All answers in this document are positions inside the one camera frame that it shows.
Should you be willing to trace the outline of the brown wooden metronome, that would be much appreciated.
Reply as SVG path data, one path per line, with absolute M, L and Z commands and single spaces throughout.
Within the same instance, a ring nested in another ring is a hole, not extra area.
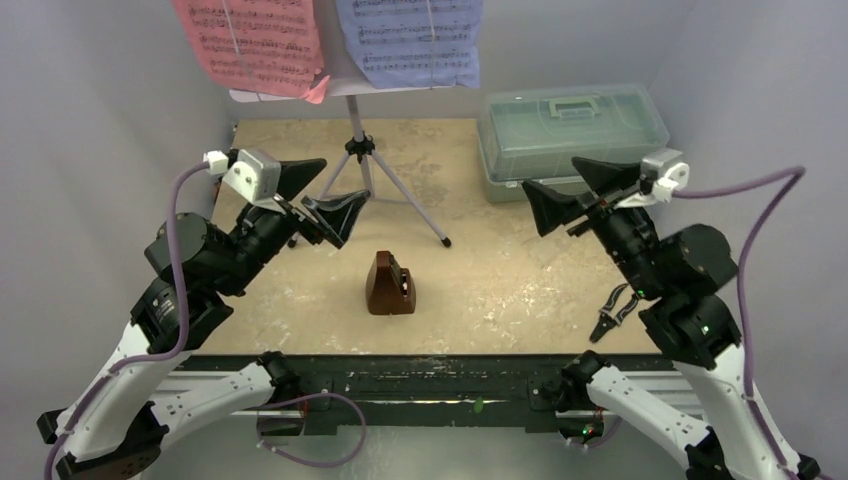
M 388 250 L 377 251 L 365 285 L 371 315 L 410 315 L 416 310 L 416 287 L 408 268 L 399 265 Z

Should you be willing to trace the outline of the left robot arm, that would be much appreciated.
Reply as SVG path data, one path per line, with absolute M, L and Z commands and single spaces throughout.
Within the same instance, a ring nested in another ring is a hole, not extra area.
M 95 379 L 70 406 L 43 413 L 47 479 L 131 479 L 185 435 L 244 409 L 293 408 L 319 399 L 279 351 L 193 391 L 156 398 L 165 378 L 232 315 L 230 297 L 248 285 L 293 237 L 345 245 L 366 190 L 314 199 L 305 187 L 325 168 L 314 158 L 278 161 L 263 152 L 210 151 L 174 180 L 168 213 L 145 257 L 155 277 L 132 307 L 122 336 Z M 244 199 L 232 230 L 179 212 L 184 183 L 204 172 Z

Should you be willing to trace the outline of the pink paper folder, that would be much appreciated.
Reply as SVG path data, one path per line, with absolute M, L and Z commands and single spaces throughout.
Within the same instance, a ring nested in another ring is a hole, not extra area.
M 323 102 L 330 75 L 312 1 L 179 0 L 171 5 L 196 61 L 214 83 Z

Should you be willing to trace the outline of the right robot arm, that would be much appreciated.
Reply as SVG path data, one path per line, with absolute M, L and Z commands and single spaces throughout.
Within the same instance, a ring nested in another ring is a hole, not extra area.
M 561 382 L 540 395 L 559 412 L 608 411 L 671 455 L 689 479 L 818 479 L 821 468 L 781 434 L 753 378 L 745 308 L 732 312 L 719 291 L 743 283 L 718 229 L 693 224 L 660 237 L 648 207 L 687 196 L 689 165 L 662 149 L 632 164 L 576 157 L 587 185 L 580 195 L 526 180 L 537 231 L 592 232 L 648 306 L 639 314 L 654 345 L 691 386 L 697 419 L 638 386 L 608 359 L 586 351 L 567 364 Z

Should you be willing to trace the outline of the lilac perforated music stand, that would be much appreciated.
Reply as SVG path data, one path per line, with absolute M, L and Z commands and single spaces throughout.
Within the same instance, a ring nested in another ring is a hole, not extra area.
M 442 244 L 449 248 L 451 240 L 449 237 L 436 225 L 428 213 L 424 210 L 421 204 L 414 198 L 412 193 L 404 186 L 401 180 L 391 170 L 385 160 L 378 154 L 373 138 L 365 133 L 357 103 L 357 95 L 365 93 L 375 93 L 377 91 L 407 91 L 407 90 L 425 90 L 421 88 L 400 88 L 400 89 L 376 89 L 365 78 L 364 74 L 358 69 L 358 73 L 348 79 L 342 79 L 338 85 L 329 87 L 331 96 L 343 96 L 347 103 L 348 116 L 353 129 L 353 137 L 345 145 L 346 154 L 340 160 L 330 179 L 327 181 L 322 194 L 326 194 L 329 188 L 333 185 L 339 173 L 352 157 L 357 159 L 362 171 L 363 182 L 370 193 L 375 192 L 373 183 L 373 175 L 370 171 L 369 164 L 374 163 L 388 176 L 395 187 L 404 195 L 405 202 L 412 205 L 419 215 L 431 227 L 434 233 L 440 238 Z

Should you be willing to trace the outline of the white sheet music pages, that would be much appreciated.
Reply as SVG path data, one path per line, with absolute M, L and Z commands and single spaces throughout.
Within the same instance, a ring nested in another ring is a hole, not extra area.
M 480 86 L 481 0 L 338 1 L 348 54 L 376 89 Z

